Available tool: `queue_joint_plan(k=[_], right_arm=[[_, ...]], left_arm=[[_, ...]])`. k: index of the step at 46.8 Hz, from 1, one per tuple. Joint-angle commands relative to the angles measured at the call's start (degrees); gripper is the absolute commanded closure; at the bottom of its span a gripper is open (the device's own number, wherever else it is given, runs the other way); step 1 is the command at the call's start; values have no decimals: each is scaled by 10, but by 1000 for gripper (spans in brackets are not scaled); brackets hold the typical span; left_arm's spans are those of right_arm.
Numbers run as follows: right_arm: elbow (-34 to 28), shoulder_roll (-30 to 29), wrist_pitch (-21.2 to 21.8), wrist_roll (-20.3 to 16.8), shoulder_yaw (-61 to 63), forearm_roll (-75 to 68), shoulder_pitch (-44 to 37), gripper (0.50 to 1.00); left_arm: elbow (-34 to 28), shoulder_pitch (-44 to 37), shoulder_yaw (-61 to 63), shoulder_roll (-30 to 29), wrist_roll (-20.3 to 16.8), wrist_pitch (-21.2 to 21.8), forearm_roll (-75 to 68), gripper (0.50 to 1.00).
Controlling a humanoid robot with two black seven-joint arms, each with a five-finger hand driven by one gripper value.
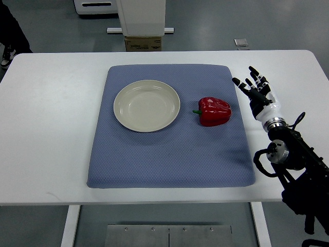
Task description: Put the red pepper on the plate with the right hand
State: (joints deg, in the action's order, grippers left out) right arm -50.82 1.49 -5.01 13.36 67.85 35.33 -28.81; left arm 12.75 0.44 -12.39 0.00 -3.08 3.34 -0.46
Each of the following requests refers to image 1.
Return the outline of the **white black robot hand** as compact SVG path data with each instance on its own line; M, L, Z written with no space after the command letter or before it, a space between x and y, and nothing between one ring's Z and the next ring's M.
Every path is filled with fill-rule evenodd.
M232 81L249 98L254 118L264 124L272 118L282 117L280 103L267 79L252 66L249 67L249 70L254 83L248 78L243 82L234 77Z

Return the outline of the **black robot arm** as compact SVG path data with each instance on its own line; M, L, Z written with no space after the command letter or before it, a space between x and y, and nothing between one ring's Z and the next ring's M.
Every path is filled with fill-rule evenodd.
M316 220L328 233L328 166L295 129L304 115L290 126L279 117L265 122L271 142L255 153L253 162L265 176L279 179L282 201L295 214L305 216L306 233L314 234Z

